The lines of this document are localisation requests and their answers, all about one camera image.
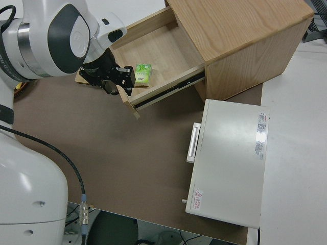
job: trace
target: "cabinet side panel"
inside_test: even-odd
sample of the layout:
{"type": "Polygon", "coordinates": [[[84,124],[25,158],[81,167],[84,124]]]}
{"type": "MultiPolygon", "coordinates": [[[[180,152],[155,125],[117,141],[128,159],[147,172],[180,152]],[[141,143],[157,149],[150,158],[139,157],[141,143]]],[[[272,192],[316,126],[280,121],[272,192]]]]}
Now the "cabinet side panel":
{"type": "Polygon", "coordinates": [[[206,68],[206,98],[226,100],[284,72],[311,19],[227,56],[206,68]]]}

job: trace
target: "brown tabletop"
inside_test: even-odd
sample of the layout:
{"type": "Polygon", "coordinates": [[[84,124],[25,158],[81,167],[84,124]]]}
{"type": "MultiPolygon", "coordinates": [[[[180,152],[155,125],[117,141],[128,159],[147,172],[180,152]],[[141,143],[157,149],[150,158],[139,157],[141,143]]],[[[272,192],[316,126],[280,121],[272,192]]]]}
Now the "brown tabletop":
{"type": "MultiPolygon", "coordinates": [[[[119,96],[74,82],[75,75],[33,82],[17,98],[14,128],[64,151],[84,180],[88,203],[109,212],[246,244],[247,228],[185,213],[192,175],[186,162],[193,122],[204,103],[194,87],[140,111],[119,96]]],[[[260,104],[261,85],[230,100],[260,104]]],[[[67,177],[69,201],[80,202],[69,165],[42,145],[24,145],[55,161],[67,177]]]]}

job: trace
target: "open drawer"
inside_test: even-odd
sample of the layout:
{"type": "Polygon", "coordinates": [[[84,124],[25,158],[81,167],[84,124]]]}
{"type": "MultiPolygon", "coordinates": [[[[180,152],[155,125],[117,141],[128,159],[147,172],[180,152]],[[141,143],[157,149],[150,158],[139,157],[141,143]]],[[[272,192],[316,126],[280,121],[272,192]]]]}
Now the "open drawer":
{"type": "Polygon", "coordinates": [[[204,81],[204,61],[171,7],[127,27],[127,34],[110,47],[121,66],[151,64],[149,87],[135,87],[131,96],[118,86],[123,103],[137,111],[167,96],[204,81]]]}

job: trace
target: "black cable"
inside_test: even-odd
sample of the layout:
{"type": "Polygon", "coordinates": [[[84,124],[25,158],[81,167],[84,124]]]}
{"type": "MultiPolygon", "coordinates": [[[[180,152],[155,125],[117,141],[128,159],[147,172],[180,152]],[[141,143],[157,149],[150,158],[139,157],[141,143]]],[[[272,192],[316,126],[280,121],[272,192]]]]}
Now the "black cable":
{"type": "Polygon", "coordinates": [[[77,206],[72,210],[72,212],[70,212],[69,214],[67,214],[66,217],[70,216],[78,207],[79,207],[79,204],[77,204],[77,206]]]}
{"type": "Polygon", "coordinates": [[[260,227],[258,229],[258,242],[257,242],[257,245],[260,245],[260,227]]]}
{"type": "Polygon", "coordinates": [[[10,133],[13,133],[13,134],[16,134],[16,135],[19,135],[21,137],[24,137],[24,138],[27,138],[27,139],[30,139],[30,140],[33,140],[33,141],[36,141],[40,144],[43,144],[45,145],[46,147],[49,147],[50,149],[53,149],[55,152],[57,152],[60,156],[62,156],[69,164],[70,166],[73,168],[79,182],[80,182],[80,186],[81,186],[81,191],[82,191],[82,194],[85,194],[85,188],[84,188],[84,183],[83,183],[83,180],[82,180],[82,177],[80,175],[80,173],[78,172],[78,169],[76,168],[75,164],[73,164],[73,162],[70,160],[70,158],[68,156],[66,156],[66,154],[64,152],[62,152],[61,150],[59,150],[58,148],[54,147],[53,145],[41,140],[41,139],[38,139],[38,138],[35,138],[31,135],[28,135],[28,134],[25,134],[25,133],[22,133],[20,131],[17,131],[17,130],[14,130],[14,129],[10,129],[10,128],[7,128],[5,126],[2,126],[0,125],[0,129],[1,130],[5,130],[7,132],[10,132],[10,133]]]}
{"type": "Polygon", "coordinates": [[[82,235],[82,243],[81,245],[85,245],[86,244],[86,235],[82,235]]]}
{"type": "Polygon", "coordinates": [[[180,237],[182,238],[184,244],[186,244],[186,241],[184,240],[184,238],[183,238],[183,236],[182,236],[182,232],[181,232],[180,230],[179,230],[179,235],[180,235],[180,237]]]}
{"type": "Polygon", "coordinates": [[[8,26],[11,24],[11,22],[13,21],[15,15],[16,15],[16,7],[13,5],[8,5],[8,6],[3,7],[2,9],[0,9],[0,14],[2,14],[3,12],[5,12],[8,9],[12,9],[12,11],[11,11],[11,14],[10,14],[9,18],[7,19],[6,23],[4,23],[1,26],[1,33],[3,33],[8,28],[8,26]]]}
{"type": "Polygon", "coordinates": [[[200,236],[202,236],[202,235],[198,235],[198,236],[192,237],[192,238],[190,238],[190,239],[187,239],[187,240],[183,243],[183,245],[187,245],[187,242],[188,242],[188,241],[193,240],[193,239],[195,239],[195,238],[198,238],[198,237],[200,237],[200,236]]]}

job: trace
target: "wood grain surface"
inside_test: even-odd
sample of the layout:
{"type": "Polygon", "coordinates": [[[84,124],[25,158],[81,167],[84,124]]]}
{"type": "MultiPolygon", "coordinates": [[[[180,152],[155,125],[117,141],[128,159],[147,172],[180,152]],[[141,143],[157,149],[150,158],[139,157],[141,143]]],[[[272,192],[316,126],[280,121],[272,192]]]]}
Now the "wood grain surface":
{"type": "Polygon", "coordinates": [[[166,7],[158,12],[153,13],[146,18],[143,18],[127,27],[127,34],[119,41],[112,45],[112,49],[121,47],[135,39],[142,37],[156,29],[173,22],[175,19],[174,13],[170,7],[166,7]]]}
{"type": "Polygon", "coordinates": [[[204,62],[189,37],[177,22],[173,21],[159,29],[137,38],[119,48],[112,49],[120,66],[151,64],[150,86],[134,88],[128,98],[135,105],[168,84],[190,77],[194,70],[204,70],[204,62]]]}
{"type": "Polygon", "coordinates": [[[168,0],[206,64],[313,16],[303,0],[168,0]]]}
{"type": "Polygon", "coordinates": [[[280,75],[310,21],[307,19],[207,66],[206,97],[225,100],[280,75]]]}

